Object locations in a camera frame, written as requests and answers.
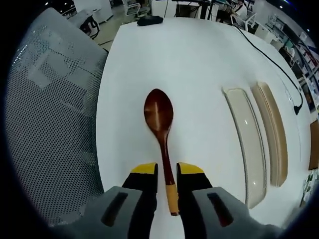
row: mesh chair back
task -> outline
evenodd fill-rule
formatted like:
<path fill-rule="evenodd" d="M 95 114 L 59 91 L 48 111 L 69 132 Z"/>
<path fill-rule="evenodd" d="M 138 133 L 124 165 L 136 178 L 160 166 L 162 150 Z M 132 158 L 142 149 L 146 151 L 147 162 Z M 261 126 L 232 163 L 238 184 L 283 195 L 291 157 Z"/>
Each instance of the mesh chair back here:
<path fill-rule="evenodd" d="M 75 221 L 103 193 L 95 121 L 106 58 L 49 8 L 31 24 L 12 60 L 8 147 L 23 189 L 51 226 Z"/>

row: white table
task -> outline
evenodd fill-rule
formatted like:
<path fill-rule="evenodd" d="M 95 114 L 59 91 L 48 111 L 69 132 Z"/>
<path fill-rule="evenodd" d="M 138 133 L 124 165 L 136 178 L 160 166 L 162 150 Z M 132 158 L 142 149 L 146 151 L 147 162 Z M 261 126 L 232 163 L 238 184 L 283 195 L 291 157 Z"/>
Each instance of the white table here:
<path fill-rule="evenodd" d="M 295 78 L 275 48 L 245 33 Z M 172 168 L 179 161 L 201 167 L 213 186 L 245 200 L 243 159 L 234 120 L 221 89 L 246 90 L 256 112 L 264 148 L 266 133 L 250 87 L 265 81 L 277 101 L 285 127 L 289 168 L 281 188 L 270 185 L 269 152 L 265 150 L 267 195 L 251 215 L 261 223 L 281 226 L 301 199 L 310 158 L 310 112 L 298 116 L 300 96 L 287 77 L 257 52 L 237 29 L 218 22 L 166 18 L 163 24 L 120 27 L 106 61 L 100 86 L 96 141 L 104 190 L 121 186 L 131 169 L 159 163 L 158 207 L 151 238 L 184 238 L 180 217 L 171 217 L 166 201 L 160 147 L 144 120 L 148 93 L 160 88 L 169 96 L 174 120 L 168 137 Z"/>

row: person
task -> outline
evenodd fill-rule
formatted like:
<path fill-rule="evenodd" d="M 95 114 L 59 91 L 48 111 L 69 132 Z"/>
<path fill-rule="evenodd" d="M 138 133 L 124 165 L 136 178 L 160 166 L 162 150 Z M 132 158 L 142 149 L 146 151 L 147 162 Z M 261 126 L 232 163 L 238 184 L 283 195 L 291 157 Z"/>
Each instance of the person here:
<path fill-rule="evenodd" d="M 218 10 L 216 19 L 218 22 L 223 23 L 224 21 L 230 22 L 230 15 L 236 15 L 239 18 L 246 20 L 247 18 L 247 7 L 244 4 L 244 0 L 238 0 L 238 4 L 235 8 L 232 8 L 230 12 Z"/>

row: gray mesh chair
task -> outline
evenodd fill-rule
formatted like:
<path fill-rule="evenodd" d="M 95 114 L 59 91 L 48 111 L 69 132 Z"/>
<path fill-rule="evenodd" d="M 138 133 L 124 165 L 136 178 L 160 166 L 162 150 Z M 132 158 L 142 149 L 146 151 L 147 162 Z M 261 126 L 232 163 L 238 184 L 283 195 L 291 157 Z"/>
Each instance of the gray mesh chair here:
<path fill-rule="evenodd" d="M 49 225 L 103 194 L 97 97 L 107 52 L 49 8 L 29 27 L 8 76 L 5 129 L 25 193 Z"/>

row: brown wooden spoon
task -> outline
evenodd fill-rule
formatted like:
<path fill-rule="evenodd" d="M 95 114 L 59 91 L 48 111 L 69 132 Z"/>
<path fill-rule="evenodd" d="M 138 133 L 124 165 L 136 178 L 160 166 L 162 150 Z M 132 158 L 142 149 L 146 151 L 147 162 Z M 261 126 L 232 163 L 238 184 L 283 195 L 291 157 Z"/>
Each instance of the brown wooden spoon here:
<path fill-rule="evenodd" d="M 159 89 L 152 90 L 145 100 L 144 117 L 159 142 L 170 214 L 178 216 L 178 193 L 167 149 L 167 137 L 173 121 L 173 115 L 173 106 L 168 96 Z"/>

